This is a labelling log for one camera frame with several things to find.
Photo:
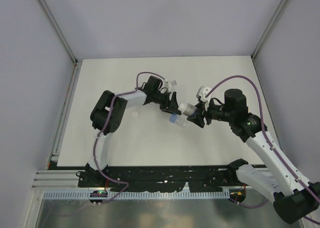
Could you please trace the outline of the white vitamin pill bottle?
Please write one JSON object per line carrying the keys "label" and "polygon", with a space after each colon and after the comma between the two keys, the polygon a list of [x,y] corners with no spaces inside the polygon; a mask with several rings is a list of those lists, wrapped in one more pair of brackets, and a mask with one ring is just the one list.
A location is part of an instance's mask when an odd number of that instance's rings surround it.
{"label": "white vitamin pill bottle", "polygon": [[190,103],[181,102],[178,106],[178,110],[181,112],[182,115],[190,117],[197,111],[197,108]]}

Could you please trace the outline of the clear blue pill organizer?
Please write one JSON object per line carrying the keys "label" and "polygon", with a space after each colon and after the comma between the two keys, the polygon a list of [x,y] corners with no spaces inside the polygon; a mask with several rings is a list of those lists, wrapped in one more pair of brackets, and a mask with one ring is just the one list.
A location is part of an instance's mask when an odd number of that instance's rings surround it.
{"label": "clear blue pill organizer", "polygon": [[169,121],[170,121],[172,124],[174,124],[174,125],[176,125],[176,126],[178,126],[178,127],[181,127],[181,128],[184,128],[185,125],[186,125],[186,123],[180,118],[180,116],[177,115],[177,114],[175,114],[175,113],[173,113],[173,114],[170,116]]}

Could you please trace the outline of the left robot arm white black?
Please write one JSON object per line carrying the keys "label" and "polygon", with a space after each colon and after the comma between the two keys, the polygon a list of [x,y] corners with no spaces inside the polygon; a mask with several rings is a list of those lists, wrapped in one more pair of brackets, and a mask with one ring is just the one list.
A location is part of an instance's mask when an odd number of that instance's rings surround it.
{"label": "left robot arm white black", "polygon": [[154,103],[159,105],[162,112],[174,115],[182,114],[178,110],[177,93],[172,91],[177,82],[148,71],[141,72],[137,76],[144,74],[149,74],[150,77],[142,85],[139,85],[137,78],[133,91],[116,94],[106,90],[94,106],[90,120],[96,131],[96,136],[90,160],[85,165],[84,171],[76,173],[80,188],[102,187],[108,181],[123,185],[124,188],[129,186],[128,182],[107,175],[108,162],[106,161],[105,147],[105,143],[120,127],[126,109]]}

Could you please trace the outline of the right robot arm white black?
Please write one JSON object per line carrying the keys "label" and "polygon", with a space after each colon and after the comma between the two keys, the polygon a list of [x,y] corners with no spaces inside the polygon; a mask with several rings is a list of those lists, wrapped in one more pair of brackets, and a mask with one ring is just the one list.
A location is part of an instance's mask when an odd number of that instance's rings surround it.
{"label": "right robot arm white black", "polygon": [[206,98],[208,93],[209,89],[202,86],[196,95],[196,105],[179,105],[187,120],[201,128],[213,120],[227,122],[232,132],[259,156],[272,174],[268,177],[238,159],[229,164],[227,181],[232,185],[241,182],[258,191],[288,224],[317,210],[320,206],[319,182],[312,183],[285,156],[261,119],[248,111],[243,92],[228,89],[221,104],[215,104],[213,98]]}

